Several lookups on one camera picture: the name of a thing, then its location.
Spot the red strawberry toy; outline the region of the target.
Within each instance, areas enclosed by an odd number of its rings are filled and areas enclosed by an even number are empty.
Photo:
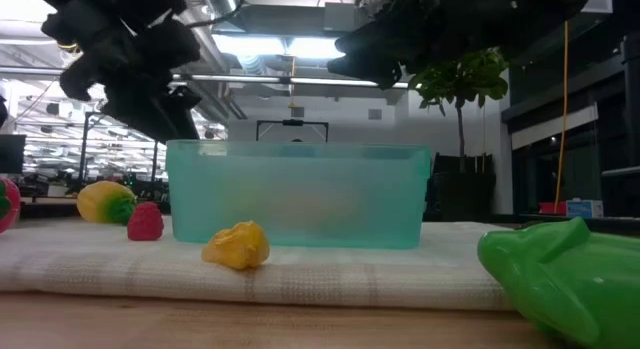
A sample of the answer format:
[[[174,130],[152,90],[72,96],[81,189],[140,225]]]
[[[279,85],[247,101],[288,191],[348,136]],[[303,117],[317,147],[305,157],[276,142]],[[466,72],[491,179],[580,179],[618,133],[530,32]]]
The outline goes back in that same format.
[[[0,177],[0,234],[13,226],[20,208],[19,188],[10,179]]]

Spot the potted green plant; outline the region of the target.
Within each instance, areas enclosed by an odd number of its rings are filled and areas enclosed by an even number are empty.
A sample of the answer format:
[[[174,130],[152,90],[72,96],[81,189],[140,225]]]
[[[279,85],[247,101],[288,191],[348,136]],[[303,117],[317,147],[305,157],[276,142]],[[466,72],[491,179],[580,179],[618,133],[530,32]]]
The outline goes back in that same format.
[[[408,87],[416,91],[421,109],[455,108],[458,137],[458,168],[436,173],[435,185],[441,219],[448,222],[480,222],[490,215],[494,180],[489,174],[467,169],[463,107],[484,107],[488,98],[504,98],[508,90],[502,73],[508,63],[497,48],[465,54],[458,59],[431,64],[415,74]]]

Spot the yellow banana toy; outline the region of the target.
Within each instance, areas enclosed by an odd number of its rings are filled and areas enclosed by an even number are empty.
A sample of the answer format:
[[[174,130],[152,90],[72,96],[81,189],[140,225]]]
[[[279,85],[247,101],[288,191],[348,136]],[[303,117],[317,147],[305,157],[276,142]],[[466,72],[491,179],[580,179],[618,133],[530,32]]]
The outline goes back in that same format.
[[[201,260],[235,270],[256,268],[270,255],[264,229],[254,221],[217,232],[201,250]]]

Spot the blue and white box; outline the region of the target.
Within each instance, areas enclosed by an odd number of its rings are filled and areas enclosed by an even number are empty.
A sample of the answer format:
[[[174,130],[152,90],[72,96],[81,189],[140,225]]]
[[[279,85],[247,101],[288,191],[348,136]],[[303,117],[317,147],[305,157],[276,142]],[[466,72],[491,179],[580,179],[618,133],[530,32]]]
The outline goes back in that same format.
[[[603,202],[601,200],[574,198],[566,202],[566,214],[568,217],[582,217],[585,219],[602,218],[604,216]]]

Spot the long ceiling light bar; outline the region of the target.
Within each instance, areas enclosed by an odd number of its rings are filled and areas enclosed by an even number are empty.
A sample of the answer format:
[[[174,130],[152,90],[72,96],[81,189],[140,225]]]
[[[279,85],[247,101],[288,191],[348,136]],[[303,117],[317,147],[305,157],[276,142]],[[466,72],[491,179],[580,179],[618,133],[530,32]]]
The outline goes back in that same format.
[[[308,77],[281,77],[281,76],[247,76],[228,74],[174,74],[174,81],[207,81],[228,83],[255,83],[255,84],[283,84],[283,85],[322,85],[342,87],[376,88],[377,84],[371,81],[351,79],[328,79]]]

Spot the green cucumber toy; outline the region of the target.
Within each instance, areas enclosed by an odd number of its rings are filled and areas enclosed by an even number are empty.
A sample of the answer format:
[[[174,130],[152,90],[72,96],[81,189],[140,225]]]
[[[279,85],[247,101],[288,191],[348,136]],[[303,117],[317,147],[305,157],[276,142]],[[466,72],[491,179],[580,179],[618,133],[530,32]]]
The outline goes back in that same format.
[[[588,349],[640,349],[640,238],[576,217],[487,232],[477,255],[541,331]]]

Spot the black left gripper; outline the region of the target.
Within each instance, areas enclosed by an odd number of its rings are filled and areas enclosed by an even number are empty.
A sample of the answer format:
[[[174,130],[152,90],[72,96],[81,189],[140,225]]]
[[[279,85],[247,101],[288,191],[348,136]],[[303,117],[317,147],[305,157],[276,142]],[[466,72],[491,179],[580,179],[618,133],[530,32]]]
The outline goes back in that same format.
[[[159,141],[173,138],[172,124],[150,96],[168,93],[171,70],[200,58],[191,29],[169,18],[134,35],[119,27],[81,46],[82,56],[60,76],[60,87],[73,99],[87,101],[89,89],[103,86],[107,104],[102,112]],[[198,139],[191,110],[201,97],[189,87],[176,87],[167,98],[176,139]]]

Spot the teal translucent plastic container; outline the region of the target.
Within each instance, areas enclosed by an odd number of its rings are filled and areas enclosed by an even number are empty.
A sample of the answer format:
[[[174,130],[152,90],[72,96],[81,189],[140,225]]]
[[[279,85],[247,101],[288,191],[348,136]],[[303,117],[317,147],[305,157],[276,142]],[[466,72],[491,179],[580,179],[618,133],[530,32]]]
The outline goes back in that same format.
[[[425,146],[170,141],[173,233],[206,243],[254,221],[274,246],[412,249],[430,161]]]

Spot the white checked cloth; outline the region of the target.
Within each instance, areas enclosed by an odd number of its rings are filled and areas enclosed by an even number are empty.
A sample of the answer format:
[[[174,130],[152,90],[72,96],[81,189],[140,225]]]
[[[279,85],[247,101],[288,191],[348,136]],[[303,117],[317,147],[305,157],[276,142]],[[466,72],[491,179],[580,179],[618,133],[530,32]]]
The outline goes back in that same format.
[[[269,304],[508,310],[476,254],[487,224],[423,224],[411,250],[272,247],[265,264],[205,263],[201,245],[130,241],[120,226],[82,220],[24,223],[0,234],[0,292]]]

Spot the grey ceiling box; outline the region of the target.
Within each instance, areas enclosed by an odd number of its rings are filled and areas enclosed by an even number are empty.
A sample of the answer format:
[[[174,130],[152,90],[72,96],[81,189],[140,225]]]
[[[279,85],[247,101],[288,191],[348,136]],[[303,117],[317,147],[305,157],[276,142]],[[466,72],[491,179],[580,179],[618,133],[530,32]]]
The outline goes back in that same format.
[[[323,29],[325,31],[350,32],[356,24],[356,7],[353,4],[325,3]]]

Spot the silver ventilation duct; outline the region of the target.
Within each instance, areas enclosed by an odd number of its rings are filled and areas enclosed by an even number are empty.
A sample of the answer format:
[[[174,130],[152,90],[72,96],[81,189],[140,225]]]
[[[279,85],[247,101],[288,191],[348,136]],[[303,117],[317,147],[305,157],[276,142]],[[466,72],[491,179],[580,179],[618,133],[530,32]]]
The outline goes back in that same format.
[[[212,19],[216,19],[236,11],[243,0],[204,0]]]

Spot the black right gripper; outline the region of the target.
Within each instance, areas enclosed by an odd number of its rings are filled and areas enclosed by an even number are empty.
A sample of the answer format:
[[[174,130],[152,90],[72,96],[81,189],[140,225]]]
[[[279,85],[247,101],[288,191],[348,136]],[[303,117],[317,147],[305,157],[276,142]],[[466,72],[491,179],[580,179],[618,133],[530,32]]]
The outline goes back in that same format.
[[[388,1],[379,21],[342,37],[346,55],[327,62],[330,73],[392,87],[403,66],[415,73],[429,63],[500,46],[507,34],[510,0]],[[365,50],[389,56],[355,53]]]

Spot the black rig frame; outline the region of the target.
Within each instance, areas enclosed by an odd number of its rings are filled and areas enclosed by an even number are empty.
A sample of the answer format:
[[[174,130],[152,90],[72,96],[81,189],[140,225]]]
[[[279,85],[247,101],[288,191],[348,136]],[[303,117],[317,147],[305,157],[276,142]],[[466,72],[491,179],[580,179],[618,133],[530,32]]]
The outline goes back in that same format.
[[[289,127],[303,127],[303,126],[312,126],[314,128],[314,130],[324,139],[325,143],[329,142],[329,128],[330,128],[330,124],[328,122],[312,122],[312,121],[304,121],[304,120],[300,120],[300,119],[284,119],[284,120],[257,120],[256,121],[256,126],[255,126],[255,141],[259,142],[262,135],[266,134],[266,132],[268,130],[264,130],[261,131],[260,127],[263,124],[270,124],[270,125],[275,125],[275,124],[279,124],[282,126],[289,126]],[[324,133],[320,134],[316,129],[317,126],[322,126],[324,128]]]
[[[91,123],[92,116],[99,116],[94,123]],[[80,152],[80,161],[79,161],[79,172],[78,172],[78,181],[84,182],[86,179],[86,169],[87,169],[87,143],[88,143],[88,134],[90,130],[97,125],[103,118],[105,114],[98,111],[88,111],[84,113],[84,124],[83,124],[83,134],[81,139],[81,152]],[[155,183],[158,179],[157,177],[157,166],[158,166],[158,153],[159,153],[159,142],[157,140],[154,141],[153,146],[153,158],[152,158],[152,170],[151,170],[151,182]]]

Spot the black monitor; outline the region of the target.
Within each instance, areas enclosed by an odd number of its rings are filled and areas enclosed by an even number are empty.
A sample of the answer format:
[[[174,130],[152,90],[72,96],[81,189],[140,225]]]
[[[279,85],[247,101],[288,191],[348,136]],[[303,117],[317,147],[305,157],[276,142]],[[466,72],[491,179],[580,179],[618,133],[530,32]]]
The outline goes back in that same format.
[[[25,135],[0,134],[0,174],[23,172],[25,145]]]

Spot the small red raspberry toy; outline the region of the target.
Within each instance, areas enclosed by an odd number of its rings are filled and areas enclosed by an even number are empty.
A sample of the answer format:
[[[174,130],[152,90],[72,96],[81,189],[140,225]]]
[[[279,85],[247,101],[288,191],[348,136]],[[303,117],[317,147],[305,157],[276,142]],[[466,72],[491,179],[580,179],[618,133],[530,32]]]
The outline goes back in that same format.
[[[127,224],[127,236],[132,241],[158,240],[164,229],[162,214],[153,202],[138,204]]]

